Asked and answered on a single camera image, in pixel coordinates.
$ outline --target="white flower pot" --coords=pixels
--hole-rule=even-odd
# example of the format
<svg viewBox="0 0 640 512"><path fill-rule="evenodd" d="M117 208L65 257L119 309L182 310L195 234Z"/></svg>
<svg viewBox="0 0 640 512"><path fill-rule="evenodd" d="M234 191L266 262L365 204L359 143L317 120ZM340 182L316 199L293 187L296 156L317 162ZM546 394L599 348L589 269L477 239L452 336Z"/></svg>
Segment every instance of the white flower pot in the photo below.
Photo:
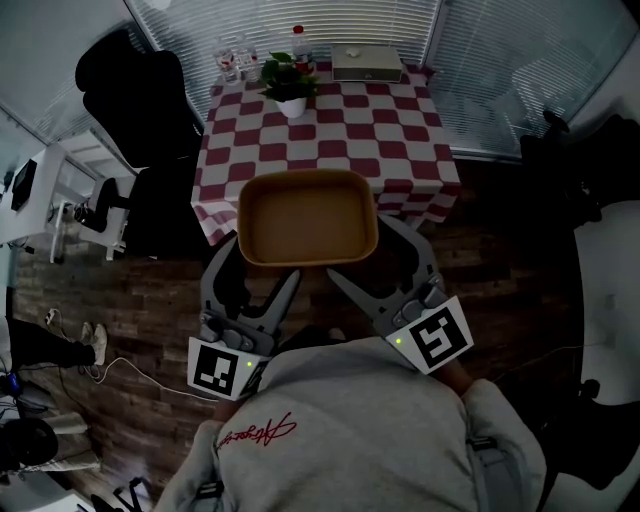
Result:
<svg viewBox="0 0 640 512"><path fill-rule="evenodd" d="M296 98L295 100L282 102L276 101L276 104L285 117L295 118L304 114L304 110L307 108L307 98Z"/></svg>

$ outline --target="green leaves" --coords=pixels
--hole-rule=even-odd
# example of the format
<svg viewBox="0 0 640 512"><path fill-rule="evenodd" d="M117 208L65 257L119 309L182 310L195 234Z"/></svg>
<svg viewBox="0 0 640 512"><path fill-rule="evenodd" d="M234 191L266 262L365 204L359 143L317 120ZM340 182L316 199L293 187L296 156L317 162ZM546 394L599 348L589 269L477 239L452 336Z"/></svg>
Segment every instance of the green leaves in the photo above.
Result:
<svg viewBox="0 0 640 512"><path fill-rule="evenodd" d="M271 56L276 59L278 62L283 62L285 64L291 64L293 62L293 59L291 58L291 55L289 55L288 53L284 53L284 52L269 52L271 53Z"/></svg>
<svg viewBox="0 0 640 512"><path fill-rule="evenodd" d="M315 96L315 77L296 69L289 54L276 52L271 55L273 60L266 61L262 67L262 82L267 89L260 94L280 102Z"/></svg>
<svg viewBox="0 0 640 512"><path fill-rule="evenodd" d="M265 62L264 66L262 66L262 79L265 82L270 82L271 80L273 80L273 77L278 72L279 67L280 64L277 60L268 60L267 62Z"/></svg>

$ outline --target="red embroidered text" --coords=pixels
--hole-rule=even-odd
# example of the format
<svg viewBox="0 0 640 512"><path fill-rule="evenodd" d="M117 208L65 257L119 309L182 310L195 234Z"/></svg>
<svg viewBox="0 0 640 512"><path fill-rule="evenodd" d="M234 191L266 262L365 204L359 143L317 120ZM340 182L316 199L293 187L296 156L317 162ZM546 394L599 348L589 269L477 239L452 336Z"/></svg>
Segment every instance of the red embroidered text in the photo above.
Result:
<svg viewBox="0 0 640 512"><path fill-rule="evenodd" d="M263 446L268 446L269 443L277 439L278 437L284 437L290 434L298 424L294 421L286 423L287 418L291 416L288 412L284 418L280 420L280 423L272 426L273 420L270 419L266 427L258 428L255 425L251 425L247 430L243 432L229 432L224 439L216 447L218 450L223 446L232 443L233 441L250 440L255 441L256 444L263 443Z"/></svg>

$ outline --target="wooden floor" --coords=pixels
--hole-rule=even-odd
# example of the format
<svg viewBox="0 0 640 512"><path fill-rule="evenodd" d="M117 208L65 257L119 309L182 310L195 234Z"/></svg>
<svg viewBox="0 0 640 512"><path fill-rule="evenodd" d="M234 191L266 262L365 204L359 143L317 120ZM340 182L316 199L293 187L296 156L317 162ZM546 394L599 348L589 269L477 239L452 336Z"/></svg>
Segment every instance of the wooden floor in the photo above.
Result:
<svg viewBox="0 0 640 512"><path fill-rule="evenodd" d="M520 167L459 162L459 170L464 188L451 216L441 225L425 224L421 232L435 249L448 293L460 298L475 340L463 363L475 377L498 378L536 429L579 378L579 350L543 357L583 340L573 237L551 235L547 226L537 225L535 210L545 205L529 197ZM16 318L43 325L49 308L56 307L72 337L79 337L84 321L104 323L108 361L125 356L164 385L189 391L187 341L198 332L200 261L125 256L109 263L100 248L68 237L64 264L51 265L48 237L29 243L43 250L19 257ZM381 283L393 275L395 263L381 248L355 270ZM265 297L274 278L273 272L251 269L247 284L255 296ZM366 317L322 269L304 271L285 338L307 324L341 327L350 338L371 333ZM211 404L160 390L126 364L114 366L101 386L75 369L62 376L82 408L63 392L57 370L28 373L63 409L78 410L91 424L103 468L69 474L87 495L107 497L142 476L156 499L188 452L198 424L213 412Z"/></svg>

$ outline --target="computer monitor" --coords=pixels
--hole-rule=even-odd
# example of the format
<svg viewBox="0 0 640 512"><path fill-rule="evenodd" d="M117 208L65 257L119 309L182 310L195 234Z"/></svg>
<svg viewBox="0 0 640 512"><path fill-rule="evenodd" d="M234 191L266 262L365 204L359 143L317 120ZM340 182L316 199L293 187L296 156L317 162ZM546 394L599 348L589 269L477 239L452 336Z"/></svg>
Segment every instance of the computer monitor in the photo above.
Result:
<svg viewBox="0 0 640 512"><path fill-rule="evenodd" d="M18 172L18 175L13 180L13 198L11 200L12 210L17 212L29 200L31 186L33 185L33 178L36 175L37 166L38 164L33 160L29 160L24 164L22 169Z"/></svg>

